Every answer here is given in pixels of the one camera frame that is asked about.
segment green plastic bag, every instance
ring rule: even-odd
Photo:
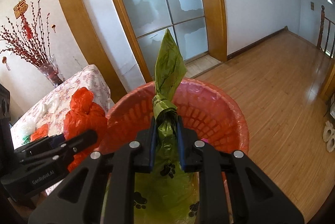
[[[186,73],[179,49],[167,29],[155,66],[153,112],[158,146],[150,174],[136,173],[135,224],[192,224],[198,209],[198,179],[179,165],[175,137],[177,107],[172,98]]]

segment red berry branch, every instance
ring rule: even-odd
[[[21,24],[16,23],[16,28],[7,17],[11,32],[5,26],[0,31],[0,41],[5,41],[5,48],[0,51],[0,54],[5,51],[12,51],[22,59],[39,68],[47,62],[51,57],[50,40],[49,40],[49,15],[46,17],[46,42],[41,16],[40,1],[38,1],[37,15],[35,14],[34,3],[31,2],[33,23],[28,23],[24,14],[21,14]]]

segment black paw print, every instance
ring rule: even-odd
[[[143,204],[147,203],[147,199],[141,196],[141,193],[139,192],[134,192],[134,206],[137,209],[145,209],[146,206]]]
[[[190,205],[190,212],[189,212],[189,217],[194,217],[197,215],[199,208],[199,202],[197,201],[195,204]]]
[[[161,176],[169,175],[173,179],[173,174],[175,174],[175,165],[174,164],[165,164],[163,170],[160,172]]]

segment handrail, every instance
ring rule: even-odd
[[[326,54],[326,50],[327,50],[327,46],[328,46],[328,41],[329,41],[329,33],[330,33],[330,26],[331,24],[334,24],[335,23],[328,19],[327,17],[325,17],[325,7],[322,5],[321,6],[321,24],[320,24],[320,32],[319,32],[319,38],[318,38],[318,43],[316,45],[316,47],[318,49],[321,49],[321,42],[322,42],[322,35],[323,35],[323,27],[324,27],[324,22],[325,22],[325,19],[329,21],[329,24],[328,24],[328,33],[327,33],[327,40],[326,40],[326,44],[325,44],[325,49],[323,50],[323,52]],[[332,50],[330,52],[330,57],[333,56],[333,53],[334,53],[334,45],[335,45],[335,36],[334,36],[334,41],[333,41],[333,46],[332,46]]]

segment wooden newel post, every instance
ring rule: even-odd
[[[321,24],[320,24],[320,33],[319,33],[319,38],[318,38],[318,44],[316,45],[317,49],[321,48],[321,41],[322,41],[322,34],[323,34],[323,24],[325,22],[325,7],[322,5],[321,6]]]

